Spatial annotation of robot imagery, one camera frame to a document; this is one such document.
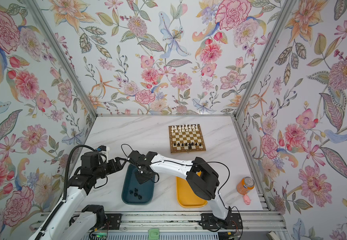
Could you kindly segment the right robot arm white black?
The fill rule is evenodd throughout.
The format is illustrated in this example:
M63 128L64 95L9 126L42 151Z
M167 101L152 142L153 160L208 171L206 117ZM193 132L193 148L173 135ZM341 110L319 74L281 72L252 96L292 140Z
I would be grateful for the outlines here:
M216 219L225 221L230 214L231 210L226 207L219 194L219 175L202 158L184 161L168 158L156 152L142 155L138 151L132 151L127 161L136 167L135 177L139 184L151 181L160 174L169 174L186 180L194 194L207 201Z

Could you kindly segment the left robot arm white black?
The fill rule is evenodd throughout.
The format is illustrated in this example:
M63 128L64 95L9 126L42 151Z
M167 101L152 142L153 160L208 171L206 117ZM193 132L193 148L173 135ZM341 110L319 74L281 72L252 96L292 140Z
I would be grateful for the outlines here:
M81 166L68 180L61 200L30 239L77 240L88 231L103 228L107 223L107 216L102 205L87 205L73 223L70 220L97 180L121 171L125 164L124 158L107 160L101 152L84 153L81 156Z

